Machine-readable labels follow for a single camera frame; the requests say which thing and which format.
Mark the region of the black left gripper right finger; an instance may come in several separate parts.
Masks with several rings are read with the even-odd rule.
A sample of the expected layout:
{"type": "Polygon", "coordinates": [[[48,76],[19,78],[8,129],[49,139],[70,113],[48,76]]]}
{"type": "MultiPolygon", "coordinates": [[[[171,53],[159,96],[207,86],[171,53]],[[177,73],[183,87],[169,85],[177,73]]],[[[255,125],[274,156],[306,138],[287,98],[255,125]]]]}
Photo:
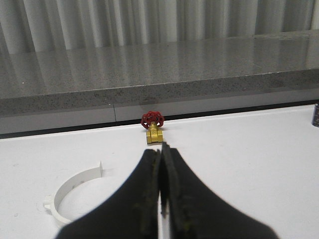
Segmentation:
{"type": "Polygon", "coordinates": [[[177,149],[162,144],[159,188],[169,207],[174,239],[276,239],[267,225],[232,207],[189,168],[177,149]]]}

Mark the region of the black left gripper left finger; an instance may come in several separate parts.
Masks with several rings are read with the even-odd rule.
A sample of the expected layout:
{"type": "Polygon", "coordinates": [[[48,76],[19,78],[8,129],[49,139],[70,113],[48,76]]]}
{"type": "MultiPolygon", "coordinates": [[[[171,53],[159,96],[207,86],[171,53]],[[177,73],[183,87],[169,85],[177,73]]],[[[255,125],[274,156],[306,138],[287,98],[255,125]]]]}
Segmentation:
{"type": "Polygon", "coordinates": [[[158,238],[160,152],[147,149],[123,185],[93,211],[63,227],[59,239],[158,238]]]}

